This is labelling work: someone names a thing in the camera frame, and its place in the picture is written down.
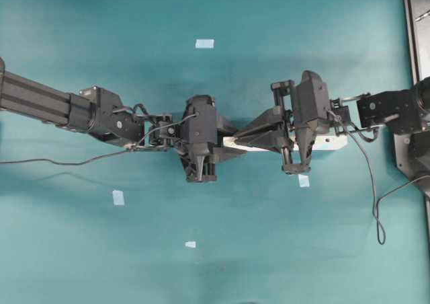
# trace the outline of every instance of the robotic arm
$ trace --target robotic arm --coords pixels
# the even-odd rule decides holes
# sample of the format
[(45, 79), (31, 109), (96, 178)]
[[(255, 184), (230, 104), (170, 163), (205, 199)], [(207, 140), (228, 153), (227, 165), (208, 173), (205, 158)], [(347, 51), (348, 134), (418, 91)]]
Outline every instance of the robotic arm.
[[(63, 93), (7, 72), (0, 59), (1, 110), (85, 133), (130, 151), (173, 148), (188, 182), (214, 181), (217, 163), (246, 153), (224, 146), (224, 137), (231, 136), (236, 145), (279, 153), (282, 171), (286, 174), (308, 172), (316, 136), (327, 134), (331, 128), (336, 135), (346, 135), (345, 126), (352, 126), (351, 132), (358, 132), (366, 141), (376, 139), (381, 125), (386, 125), (395, 135), (412, 135), (408, 155), (412, 171), (425, 172), (430, 168), (427, 147), (430, 146), (427, 122), (430, 120), (430, 78), (408, 90), (330, 100), (326, 83), (316, 73), (305, 71), (300, 84), (295, 85), (291, 80), (277, 82), (271, 85), (271, 91), (275, 106), (238, 130), (217, 112), (211, 96), (190, 98), (182, 120), (173, 122), (171, 114), (150, 115), (142, 104), (133, 108), (124, 106), (117, 94), (102, 87), (81, 90), (79, 95)], [(288, 96), (291, 110), (286, 110), (284, 104)], [(357, 100), (362, 128), (352, 123), (349, 107), (345, 105), (354, 100)], [(335, 121), (335, 116), (340, 116), (343, 126)], [(146, 134), (145, 123), (150, 123)], [(374, 137), (364, 136), (363, 131), (373, 132)], [(299, 163), (294, 163), (292, 158), (295, 144)]]

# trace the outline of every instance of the wire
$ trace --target wire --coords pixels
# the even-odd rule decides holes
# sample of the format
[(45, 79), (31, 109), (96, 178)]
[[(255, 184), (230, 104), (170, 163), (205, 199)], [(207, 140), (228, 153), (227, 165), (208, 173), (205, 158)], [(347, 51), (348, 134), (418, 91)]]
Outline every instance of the wire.
[(85, 165), (85, 164), (91, 163), (92, 161), (97, 161), (97, 160), (103, 159), (103, 158), (117, 156), (117, 155), (121, 155), (121, 154), (125, 154), (125, 153), (130, 153), (132, 151), (133, 150), (131, 150), (131, 149), (126, 149), (124, 151), (117, 151), (115, 153), (104, 154), (104, 155), (100, 155), (100, 156), (96, 156), (96, 157), (87, 159), (86, 161), (80, 161), (80, 162), (76, 162), (76, 163), (65, 163), (65, 162), (61, 162), (61, 161), (53, 161), (49, 158), (33, 158), (33, 159), (25, 159), (22, 161), (0, 161), (0, 165), (1, 164), (23, 164), (23, 163), (33, 163), (33, 162), (37, 162), (37, 161), (47, 161), (48, 163), (52, 163), (55, 165), (80, 166), (80, 165)]
[(68, 162), (62, 162), (62, 161), (53, 161), (52, 159), (49, 159), (49, 158), (33, 158), (33, 159), (23, 159), (23, 160), (21, 160), (21, 161), (0, 161), (0, 165), (33, 163), (33, 162), (38, 162), (38, 161), (46, 161), (46, 162), (51, 163), (51, 164), (55, 164), (55, 165), (62, 165), (62, 166), (80, 166), (80, 165), (85, 165), (85, 164), (91, 163), (91, 162), (93, 162), (93, 161), (97, 161), (97, 160), (99, 160), (99, 159), (108, 158), (108, 157), (113, 157), (113, 156), (122, 155), (122, 154), (125, 154), (125, 153), (131, 153), (131, 152), (133, 152), (133, 151), (137, 151), (137, 150), (138, 150), (138, 148), (136, 148), (136, 146), (137, 146), (137, 145), (139, 145), (139, 144), (141, 144), (141, 142), (143, 142), (143, 140), (144, 140), (144, 139), (145, 139), (149, 134), (151, 134), (152, 132), (155, 132), (156, 130), (160, 130), (160, 129), (163, 129), (163, 128), (167, 128), (167, 127), (170, 127), (170, 126), (175, 126), (175, 125), (177, 125), (177, 124), (181, 124), (182, 122), (185, 122), (186, 120), (188, 120), (188, 119), (190, 119), (191, 117), (194, 117), (194, 116), (196, 116), (196, 114), (190, 114), (189, 116), (186, 116), (184, 119), (182, 119), (182, 120), (180, 120), (180, 121), (173, 122), (173, 123), (171, 123), (171, 124), (167, 124), (167, 125), (165, 125), (165, 126), (160, 126), (160, 127), (157, 127), (157, 128), (154, 128), (154, 129), (152, 129), (152, 130), (148, 131), (148, 132), (147, 132), (147, 133), (146, 133), (146, 134), (141, 138), (141, 140), (139, 140), (139, 142), (137, 142), (137, 144), (135, 144), (135, 145), (134, 145), (134, 146), (132, 146), (131, 148), (125, 149), (125, 150), (123, 150), (123, 151), (117, 151), (117, 152), (115, 152), (115, 153), (109, 153), (109, 154), (99, 155), (99, 156), (96, 156), (96, 157), (92, 157), (92, 158), (90, 158), (90, 159), (87, 159), (87, 160), (85, 160), (85, 161), (79, 161), (79, 162), (76, 162), (76, 163), (68, 163)]
[(156, 127), (156, 128), (154, 128), (154, 129), (151, 129), (150, 131), (148, 131), (133, 147), (132, 147), (132, 149), (133, 150), (138, 150), (138, 146), (145, 140), (145, 138), (147, 138), (147, 136), (149, 136), (152, 132), (155, 132), (155, 131), (157, 131), (157, 130), (161, 130), (161, 129), (164, 129), (164, 128), (167, 128), (167, 127), (171, 127), (171, 126), (176, 126), (176, 125), (178, 125), (178, 124), (181, 124), (182, 122), (185, 122), (185, 121), (187, 121), (188, 119), (190, 119), (190, 118), (193, 118), (193, 117), (195, 117), (195, 116), (197, 116), (197, 114), (190, 114), (190, 115), (188, 115), (188, 116), (186, 116), (186, 117), (184, 117), (182, 120), (180, 120), (180, 121), (177, 121), (177, 122), (172, 122), (171, 124), (166, 124), (166, 125), (164, 125), (164, 126), (160, 126), (160, 127)]
[(430, 9), (427, 10), (424, 14), (422, 14), (422, 15), (418, 16), (417, 18), (415, 18), (415, 21), (419, 22), (419, 21), (421, 21), (424, 18), (429, 17), (429, 16), (430, 16)]
[(357, 127), (356, 124), (354, 124), (352, 121), (350, 122), (350, 125), (355, 129), (355, 132), (360, 136), (361, 139), (363, 139), (367, 143), (373, 143), (377, 138), (379, 134), (379, 127), (373, 128), (372, 132), (374, 136), (372, 138), (366, 137), (361, 130)]
[(378, 212), (377, 212), (376, 185), (375, 185), (374, 172), (372, 169), (372, 165), (370, 163), (369, 156), (366, 153), (366, 150), (363, 148), (363, 146), (361, 146), (360, 142), (349, 132), (346, 125), (343, 124), (342, 117), (340, 115), (335, 114), (331, 110), (326, 110), (326, 111), (333, 116), (334, 121), (338, 122), (342, 126), (345, 133), (352, 138), (352, 140), (355, 142), (355, 144), (357, 144), (358, 148), (363, 153), (363, 156), (366, 160), (366, 163), (367, 163), (368, 169), (369, 169), (370, 180), (372, 181), (372, 194), (373, 194), (372, 215), (376, 220), (376, 235), (378, 236), (378, 242), (380, 245), (383, 245), (386, 241), (386, 232), (385, 232), (384, 226), (381, 224), (381, 222), (379, 220), (379, 216), (378, 216)]
[[(137, 109), (140, 109), (143, 113), (143, 116), (137, 114)], [(129, 106), (122, 106), (121, 108), (114, 109), (112, 113), (117, 114), (118, 112), (130, 111), (132, 113), (133, 120), (136, 120), (137, 117), (148, 119), (152, 124), (155, 124), (155, 116), (148, 113), (143, 104), (135, 104), (133, 108)]]
[[(376, 212), (376, 216), (377, 216), (377, 218), (378, 218), (378, 221), (379, 221), (379, 204), (380, 204), (380, 202), (381, 201), (383, 201), (387, 196), (390, 196), (391, 194), (393, 194), (393, 193), (395, 193), (395, 192), (397, 192), (397, 191), (399, 191), (399, 190), (401, 190), (402, 188), (406, 188), (407, 186), (410, 186), (411, 184), (414, 184), (415, 182), (418, 182), (419, 180), (422, 180), (423, 178), (430, 178), (430, 175), (423, 175), (423, 176), (420, 176), (419, 178), (415, 178), (414, 180), (412, 180), (412, 181), (410, 181), (410, 182), (407, 182), (407, 183), (405, 183), (405, 184), (403, 184), (403, 185), (400, 185), (400, 186), (398, 186), (398, 187), (396, 187), (395, 189), (393, 189), (393, 190), (391, 190), (391, 191), (389, 191), (389, 192), (387, 192), (387, 193), (385, 193), (383, 196), (381, 196), (377, 201), (376, 201), (376, 204), (375, 204), (375, 212)], [(383, 245), (384, 243), (385, 243), (385, 240), (386, 240), (386, 236), (385, 236), (385, 232), (384, 232), (384, 239), (383, 239), (383, 242), (381, 243), (380, 242), (380, 244), (381, 245)]]

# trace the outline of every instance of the tape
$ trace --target tape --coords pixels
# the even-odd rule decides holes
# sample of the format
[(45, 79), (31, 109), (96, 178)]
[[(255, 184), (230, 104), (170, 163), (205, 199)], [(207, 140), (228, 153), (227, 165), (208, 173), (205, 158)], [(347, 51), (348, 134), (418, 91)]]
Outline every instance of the tape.
[(114, 206), (124, 206), (124, 193), (122, 191), (114, 190), (112, 191), (112, 196), (114, 197)]
[(206, 40), (196, 40), (196, 48), (213, 48), (214, 47), (214, 39), (206, 39)]
[(193, 241), (187, 241), (186, 243), (185, 243), (185, 246), (187, 247), (187, 248), (195, 248), (195, 247), (197, 247), (197, 243), (193, 240)]
[(308, 188), (310, 186), (309, 176), (298, 174), (298, 185), (301, 188)]

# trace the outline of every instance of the teal tablecloth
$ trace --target teal tablecloth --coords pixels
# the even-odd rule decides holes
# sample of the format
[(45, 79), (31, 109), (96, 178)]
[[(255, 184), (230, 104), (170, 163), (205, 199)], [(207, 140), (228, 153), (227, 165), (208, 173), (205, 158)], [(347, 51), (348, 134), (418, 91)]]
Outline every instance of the teal tablecloth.
[[(62, 91), (98, 84), (151, 112), (208, 93), (241, 123), (273, 106), (270, 83), (305, 69), (332, 98), (411, 84), (402, 0), (0, 0), (0, 55), (11, 72)], [(116, 150), (6, 112), (0, 125), (1, 159)], [(378, 194), (406, 181), (386, 131), (365, 147)], [(310, 188), (280, 165), (248, 154), (213, 184), (187, 184), (174, 152), (0, 167), (0, 303), (429, 302), (415, 188), (382, 205), (381, 247), (352, 142), (315, 153)]]

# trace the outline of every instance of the white object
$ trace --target white object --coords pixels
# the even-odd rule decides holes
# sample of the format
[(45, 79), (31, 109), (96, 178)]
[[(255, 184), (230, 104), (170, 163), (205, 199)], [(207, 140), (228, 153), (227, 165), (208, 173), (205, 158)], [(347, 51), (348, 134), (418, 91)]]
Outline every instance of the white object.
[(308, 188), (310, 186), (309, 176), (298, 174), (298, 185), (301, 188)]
[(115, 206), (124, 206), (124, 193), (122, 191), (114, 190), (112, 191), (112, 196), (114, 197)]
[[(234, 137), (224, 137), (223, 143), (225, 147), (232, 147), (236, 149), (242, 149), (243, 151), (267, 151), (267, 149), (247, 147), (236, 145), (236, 138)], [(346, 136), (316, 136), (315, 144), (312, 147), (313, 151), (336, 151), (345, 147), (348, 143), (348, 138)], [(297, 144), (294, 144), (294, 150), (298, 151)]]
[(196, 40), (196, 48), (213, 48), (215, 40), (214, 39), (197, 39)]
[(193, 240), (193, 241), (187, 241), (186, 243), (185, 243), (185, 246), (187, 247), (187, 248), (195, 248), (195, 247), (197, 247), (197, 243)]

